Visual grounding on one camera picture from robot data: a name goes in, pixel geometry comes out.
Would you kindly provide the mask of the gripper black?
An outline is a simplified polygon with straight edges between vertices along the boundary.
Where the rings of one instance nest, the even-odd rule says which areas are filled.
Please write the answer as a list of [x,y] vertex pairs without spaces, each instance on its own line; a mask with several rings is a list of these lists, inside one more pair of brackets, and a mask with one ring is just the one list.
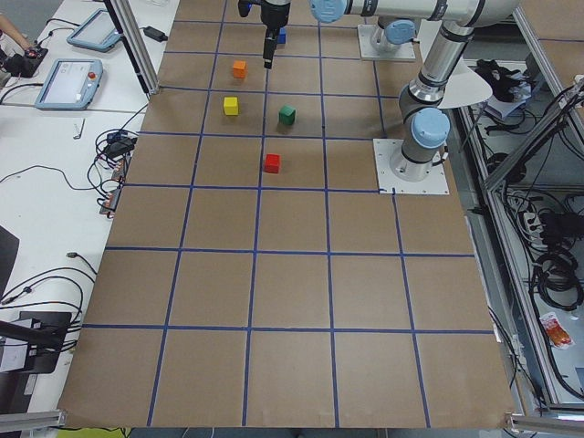
[[263,60],[264,68],[271,69],[277,48],[278,29],[288,23],[290,0],[261,0],[261,21],[266,26]]

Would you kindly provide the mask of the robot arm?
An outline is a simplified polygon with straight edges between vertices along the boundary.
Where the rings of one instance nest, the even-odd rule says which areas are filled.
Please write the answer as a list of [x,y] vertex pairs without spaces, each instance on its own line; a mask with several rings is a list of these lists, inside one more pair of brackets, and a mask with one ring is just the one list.
[[421,18],[440,22],[418,76],[399,97],[405,139],[390,158],[391,171],[417,183],[433,167],[433,156],[450,131],[450,121],[438,109],[444,91],[477,27],[491,26],[514,12],[517,1],[311,1],[311,14],[320,23],[344,15]]
[[416,25],[410,19],[392,19],[381,16],[370,37],[373,57],[377,59],[413,61],[413,40]]

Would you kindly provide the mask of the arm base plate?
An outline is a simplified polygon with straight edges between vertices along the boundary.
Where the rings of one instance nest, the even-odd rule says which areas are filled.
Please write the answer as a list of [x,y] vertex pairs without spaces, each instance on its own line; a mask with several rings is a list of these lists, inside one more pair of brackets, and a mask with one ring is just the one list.
[[413,163],[402,155],[400,139],[374,139],[373,150],[381,194],[449,195],[440,153],[427,163]]
[[388,41],[378,25],[358,25],[360,58],[372,61],[413,62],[413,42],[395,45]]

